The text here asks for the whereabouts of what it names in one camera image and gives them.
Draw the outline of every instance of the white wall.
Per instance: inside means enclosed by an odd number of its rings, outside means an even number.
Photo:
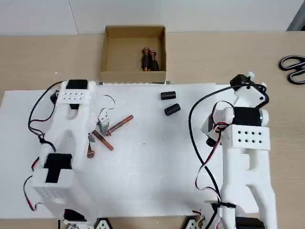
[[[70,0],[81,33],[105,25],[164,24],[168,31],[285,31],[303,0]]]
[[[77,34],[68,0],[0,0],[0,35]]]
[[[302,3],[303,0],[0,0],[0,35],[100,33],[105,25],[115,24],[164,24],[168,31],[285,31]]]

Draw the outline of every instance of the copper pipe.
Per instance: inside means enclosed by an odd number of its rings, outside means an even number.
[[[90,145],[90,143],[89,143],[89,145],[88,145],[88,151],[87,151],[87,157],[88,157],[88,158],[93,158],[94,155],[95,155],[95,151],[91,149],[91,145]]]
[[[123,119],[122,121],[120,121],[119,123],[117,123],[116,125],[114,125],[113,127],[111,127],[108,131],[106,136],[111,135],[111,133],[117,129],[119,129],[122,125],[124,125],[125,123],[129,122],[130,120],[133,119],[133,116],[130,115],[127,118]]]
[[[97,132],[96,130],[94,130],[93,132],[92,132],[93,134],[94,134],[94,136],[96,136],[109,150],[113,150],[114,148],[113,148],[113,146],[112,145],[110,145],[110,143],[109,142],[107,142],[106,141],[106,139],[102,136],[102,135],[100,135],[99,134],[99,132]]]

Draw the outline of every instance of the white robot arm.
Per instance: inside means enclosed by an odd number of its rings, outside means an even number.
[[[238,75],[231,86],[254,84],[252,73]],[[236,190],[247,186],[256,200],[266,229],[277,229],[275,193],[271,187],[269,150],[270,134],[266,127],[268,112],[261,109],[269,97],[256,86],[235,87],[234,104],[223,110],[215,110],[207,118],[202,131],[208,136],[207,144],[214,146],[219,133],[215,125],[226,123],[221,134],[223,146],[223,186],[221,188],[222,223],[225,229],[238,228],[235,223],[234,202],[239,199]],[[241,165],[243,154],[249,155],[248,169]]]
[[[78,176],[88,160],[88,133],[97,123],[95,97],[93,81],[61,83],[54,118],[45,134],[54,148],[42,145],[39,164],[34,170],[32,185],[44,206],[58,219],[64,216],[68,221],[86,224],[93,224],[97,219],[96,206]]]

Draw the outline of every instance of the scissors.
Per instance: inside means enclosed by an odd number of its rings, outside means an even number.
[[[298,63],[294,63],[292,65],[289,66],[285,66],[284,63],[287,60],[297,60],[299,61]],[[305,57],[302,56],[296,56],[296,55],[291,55],[291,56],[286,56],[284,57],[280,63],[279,63],[279,68],[282,71],[289,71],[289,70],[295,70],[293,73],[290,73],[287,76],[287,79],[290,83],[293,84],[305,84],[305,80],[295,80],[294,77],[297,75],[301,75],[303,73],[305,73]]]

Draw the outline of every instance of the black cable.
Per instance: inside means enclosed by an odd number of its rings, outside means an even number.
[[[210,227],[211,224],[213,223],[213,221],[214,221],[216,215],[217,215],[217,209],[214,211],[214,213],[213,213],[213,215],[212,215],[210,221],[209,221],[208,224],[206,225],[205,229],[209,229],[209,227]]]
[[[32,110],[31,110],[31,112],[30,112],[30,116],[29,116],[29,120],[28,120],[28,129],[29,129],[33,134],[35,134],[36,136],[39,136],[40,134],[36,133],[36,132],[33,131],[33,130],[40,131],[40,132],[42,132],[42,131],[41,131],[41,130],[37,130],[37,129],[31,127],[31,119],[32,119],[32,116],[33,116],[33,112],[34,112],[35,108],[37,107],[38,103],[40,102],[40,100],[45,96],[45,94],[46,94],[52,87],[54,87],[54,86],[56,86],[56,85],[58,85],[58,84],[60,84],[60,83],[62,83],[62,81],[58,81],[58,82],[52,84],[50,87],[48,87],[48,89],[45,90],[45,92],[44,92],[44,93],[40,96],[40,98],[37,100],[37,102],[35,103],[35,105],[33,106]]]
[[[28,120],[28,129],[29,129],[29,131],[31,131],[33,134],[35,134],[35,135],[39,138],[39,142],[40,142],[41,144],[48,144],[48,145],[50,145],[50,146],[52,147],[52,149],[54,150],[54,152],[56,152],[56,148],[55,148],[55,146],[53,145],[53,143],[52,143],[52,142],[49,142],[49,141],[46,141],[46,140],[44,139],[44,133],[43,133],[41,130],[39,130],[39,129],[36,129],[36,128],[31,127],[31,123],[32,123],[32,122],[46,122],[46,121],[48,121],[48,120],[52,117],[52,115],[53,115],[53,113],[54,113],[54,110],[55,110],[55,105],[54,105],[54,107],[53,107],[53,110],[52,110],[50,116],[47,117],[46,119],[32,119],[34,110],[35,110],[35,108],[37,107],[37,105],[38,105],[38,103],[40,102],[40,100],[45,96],[45,94],[46,94],[52,87],[54,87],[54,86],[56,86],[56,85],[58,85],[58,84],[60,84],[60,83],[62,83],[62,81],[58,81],[58,82],[52,84],[50,87],[48,87],[47,90],[45,90],[45,92],[40,96],[40,98],[37,100],[37,102],[36,102],[35,105],[33,106],[32,110],[31,110],[31,112],[30,112],[29,120]]]
[[[199,99],[199,100],[192,106],[192,108],[191,108],[191,110],[190,110],[190,113],[189,113],[189,120],[188,120],[188,123],[189,123],[189,131],[190,131],[190,137],[191,137],[191,141],[192,141],[192,145],[193,145],[193,147],[194,147],[195,153],[196,153],[196,155],[197,155],[197,157],[198,157],[198,159],[200,160],[200,162],[201,162],[202,165],[204,165],[205,162],[204,162],[203,159],[201,158],[200,153],[199,153],[199,151],[198,151],[198,149],[197,149],[197,146],[196,146],[196,143],[195,143],[195,140],[194,140],[194,136],[193,136],[192,122],[191,122],[191,120],[192,120],[192,114],[193,114],[193,111],[194,111],[195,107],[196,107],[200,102],[202,102],[203,100],[205,100],[205,99],[207,99],[207,98],[209,98],[209,97],[211,97],[211,96],[213,96],[213,95],[215,95],[215,94],[217,94],[217,93],[224,92],[224,91],[227,91],[227,90],[236,88],[236,87],[244,87],[244,86],[249,86],[249,87],[250,87],[250,86],[256,86],[256,87],[261,87],[264,91],[267,90],[267,88],[266,88],[264,85],[256,84],[256,83],[245,83],[245,84],[239,84],[239,85],[229,86],[229,87],[225,87],[225,88],[223,88],[223,89],[214,91],[214,92],[212,92],[212,93],[210,93],[210,94],[208,94],[208,95],[202,97],[201,99]],[[216,183],[216,181],[215,181],[215,178],[214,178],[213,174],[211,173],[211,171],[209,170],[209,168],[208,168],[207,166],[205,166],[204,169],[206,170],[206,172],[207,172],[208,175],[210,176],[210,178],[211,178],[211,180],[212,180],[212,183],[213,183],[213,185],[214,185],[214,187],[215,187],[215,190],[216,190],[217,194],[220,196],[220,191],[219,191],[218,185],[217,185],[217,183]],[[207,226],[205,227],[206,229],[208,229],[208,228],[210,227],[210,225],[212,224],[212,222],[213,222],[213,220],[214,220],[216,214],[217,214],[217,210],[214,211],[214,213],[213,213],[213,215],[212,215],[212,217],[211,217],[209,223],[208,223]]]

